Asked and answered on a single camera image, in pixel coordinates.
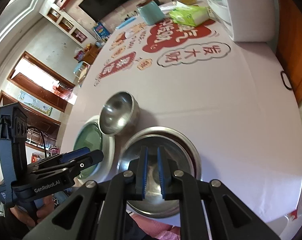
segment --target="round table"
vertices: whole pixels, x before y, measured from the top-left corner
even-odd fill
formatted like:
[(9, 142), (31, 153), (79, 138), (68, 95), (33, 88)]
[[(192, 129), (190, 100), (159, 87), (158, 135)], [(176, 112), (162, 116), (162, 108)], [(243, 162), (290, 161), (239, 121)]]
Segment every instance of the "round table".
[[(137, 17), (111, 35), (93, 63), (61, 151), (73, 149), (111, 95), (128, 91), (141, 107), (137, 131), (180, 131), (201, 156), (202, 180), (221, 180), (272, 221), (295, 210), (302, 187), (301, 119), (282, 70), (267, 44), (236, 44), (218, 22), (192, 29), (170, 20), (145, 26)], [(115, 163), (126, 139), (116, 138)], [(180, 223), (178, 216), (162, 221)]]

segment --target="wooden door frame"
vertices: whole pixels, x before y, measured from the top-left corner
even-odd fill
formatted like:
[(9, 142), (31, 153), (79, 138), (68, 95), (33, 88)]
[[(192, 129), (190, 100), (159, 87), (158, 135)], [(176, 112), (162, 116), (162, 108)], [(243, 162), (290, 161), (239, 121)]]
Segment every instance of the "wooden door frame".
[(32, 56), (30, 53), (24, 51), (21, 55), (21, 57), (17, 60), (15, 63), (14, 67), (9, 73), (8, 80), (11, 79), (11, 76), (15, 72), (15, 68), (20, 62), (21, 59), (25, 58), (27, 61), (29, 61), (31, 64), (34, 64), (35, 66), (39, 67), (42, 69), (44, 72), (48, 73), (50, 76), (55, 78), (56, 80), (60, 81), (61, 83), (67, 85), (70, 88), (74, 88), (76, 85), (70, 82), (69, 80), (65, 79), (63, 76), (59, 75), (57, 72), (49, 68), (47, 65), (43, 64), (40, 60), (37, 60), (34, 56)]
[[(30, 82), (32, 82), (33, 84), (35, 84), (35, 85), (37, 85), (38, 87), (40, 87), (38, 84), (36, 84), (35, 82), (33, 82), (31, 79), (29, 79), (29, 78), (27, 78), (27, 79), (28, 79)], [(57, 110), (59, 110), (59, 111), (61, 111), (61, 112), (64, 113), (65, 108), (63, 109), (63, 108), (61, 108), (61, 107), (59, 107), (59, 106), (57, 106), (57, 105), (51, 103), (50, 101), (48, 101), (48, 100), (46, 100), (46, 99), (40, 97), (39, 95), (33, 93), (33, 91), (31, 91), (31, 90), (29, 90), (29, 89), (23, 87), (22, 85), (20, 85), (19, 83), (17, 83), (16, 81), (14, 81), (14, 80), (11, 79), (11, 78), (9, 78), (8, 80), (9, 80), (11, 83), (13, 83), (15, 86), (19, 87), (20, 89), (24, 90), (25, 92), (29, 93), (30, 95), (34, 96), (35, 98), (39, 99), (40, 101), (42, 101), (42, 102), (44, 102), (44, 103), (46, 103), (46, 104), (52, 106), (53, 108), (55, 108), (55, 109), (57, 109)]]
[[(19, 102), (17, 99), (13, 98), (11, 95), (9, 95), (9, 94), (7, 94), (5, 91), (1, 90), (1, 91), (0, 91), (0, 103), (1, 103), (1, 100), (3, 99), (3, 97), (9, 98), (9, 99), (10, 99), (11, 101), (13, 101), (14, 103)], [(33, 112), (34, 114), (41, 116), (41, 117), (42, 117), (43, 119), (45, 119), (46, 121), (52, 122), (52, 123), (55, 123), (55, 124), (58, 124), (59, 126), (61, 125), (61, 122), (59, 122), (59, 121), (57, 121), (57, 120), (55, 120), (55, 119), (53, 119), (53, 118), (51, 118), (51, 117), (49, 117), (49, 116), (46, 116), (46, 115), (44, 115), (44, 114), (41, 113), (41, 112), (38, 112), (37, 110), (31, 108), (30, 106), (27, 106), (27, 105), (22, 104), (22, 103), (21, 103), (21, 105), (22, 105), (22, 107), (23, 107), (24, 109), (26, 109), (27, 111)], [(30, 143), (27, 143), (27, 142), (26, 142), (25, 145), (26, 145), (27, 147), (33, 148), (33, 149), (35, 149), (35, 150), (44, 152), (44, 149), (42, 149), (42, 148), (40, 148), (40, 147), (37, 147), (37, 146), (35, 146), (35, 145), (32, 145), (32, 144), (30, 144)]]

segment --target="white appliance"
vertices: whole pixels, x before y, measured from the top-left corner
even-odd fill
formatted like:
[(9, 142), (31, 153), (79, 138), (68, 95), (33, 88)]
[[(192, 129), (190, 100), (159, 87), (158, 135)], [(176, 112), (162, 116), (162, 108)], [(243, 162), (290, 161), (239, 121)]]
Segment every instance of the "white appliance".
[(275, 34), (273, 0), (207, 0), (233, 41), (269, 41)]

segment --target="red decoration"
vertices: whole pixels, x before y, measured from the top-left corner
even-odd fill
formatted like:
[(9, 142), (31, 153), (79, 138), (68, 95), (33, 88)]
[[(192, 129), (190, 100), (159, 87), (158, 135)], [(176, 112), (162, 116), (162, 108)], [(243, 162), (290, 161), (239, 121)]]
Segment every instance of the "red decoration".
[(70, 2), (71, 0), (65, 0), (64, 1), (64, 4), (60, 7), (60, 11), (64, 11), (64, 9), (67, 7), (68, 3)]
[(147, 39), (147, 45), (142, 50), (153, 53), (162, 48), (176, 47), (188, 39), (197, 39), (208, 36), (211, 30), (206, 25), (215, 23), (214, 20), (207, 20), (200, 26), (192, 27), (187, 25), (178, 25), (173, 23), (172, 19), (164, 19), (151, 28), (151, 35)]
[(41, 160), (41, 158), (40, 158), (39, 155), (37, 155), (37, 154), (35, 154), (35, 153), (33, 153), (33, 154), (31, 155), (31, 163), (35, 163), (35, 162), (37, 162), (37, 161), (39, 161), (39, 160)]
[(134, 58), (135, 51), (105, 65), (100, 74), (96, 77), (96, 82), (94, 85), (96, 86), (101, 78), (110, 76), (111, 74), (118, 72), (119, 70), (125, 70), (126, 68), (129, 68), (133, 63)]

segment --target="black cable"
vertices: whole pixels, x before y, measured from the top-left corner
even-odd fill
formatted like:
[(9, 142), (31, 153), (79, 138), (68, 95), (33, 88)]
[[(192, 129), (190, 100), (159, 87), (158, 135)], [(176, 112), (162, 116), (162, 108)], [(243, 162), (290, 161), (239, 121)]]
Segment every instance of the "black cable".
[(41, 135), (42, 141), (43, 141), (43, 148), (45, 150), (45, 158), (47, 158), (46, 142), (45, 142), (45, 137), (43, 136), (43, 132), (39, 128), (35, 127), (35, 126), (27, 126), (27, 130), (28, 129), (32, 129), (32, 128), (34, 130), (38, 130), (38, 132), (40, 132), (40, 135)]

